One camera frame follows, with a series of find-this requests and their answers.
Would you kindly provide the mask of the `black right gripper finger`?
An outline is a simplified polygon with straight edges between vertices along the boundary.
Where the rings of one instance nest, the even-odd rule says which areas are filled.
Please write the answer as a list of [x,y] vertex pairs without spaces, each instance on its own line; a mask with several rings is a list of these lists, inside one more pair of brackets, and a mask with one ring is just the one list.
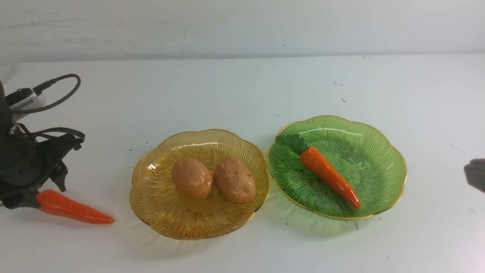
[[485,159],[472,159],[464,166],[464,173],[468,185],[485,193]]

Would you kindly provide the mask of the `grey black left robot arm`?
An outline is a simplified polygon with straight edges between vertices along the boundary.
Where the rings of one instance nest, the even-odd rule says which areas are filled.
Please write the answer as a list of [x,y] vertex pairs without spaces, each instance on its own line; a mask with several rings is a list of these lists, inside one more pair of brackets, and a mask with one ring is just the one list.
[[[74,88],[54,103],[43,107],[14,108],[14,102],[38,98],[47,88],[69,78],[76,80]],[[34,88],[18,89],[10,95],[5,95],[4,89],[1,90],[1,204],[7,209],[40,209],[39,188],[47,180],[52,180],[61,192],[65,192],[68,170],[63,159],[71,150],[81,148],[85,140],[84,133],[65,127],[31,132],[19,123],[19,119],[56,107],[70,98],[80,83],[80,77],[71,73],[47,80]]]

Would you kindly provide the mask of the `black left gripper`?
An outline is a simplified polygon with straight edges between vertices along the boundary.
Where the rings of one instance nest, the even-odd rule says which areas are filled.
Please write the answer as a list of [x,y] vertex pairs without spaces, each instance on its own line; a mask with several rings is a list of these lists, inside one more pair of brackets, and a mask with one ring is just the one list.
[[1,143],[1,204],[7,209],[40,209],[38,190],[52,180],[66,191],[68,169],[63,159],[79,150],[84,133],[75,129],[45,129],[7,134]]

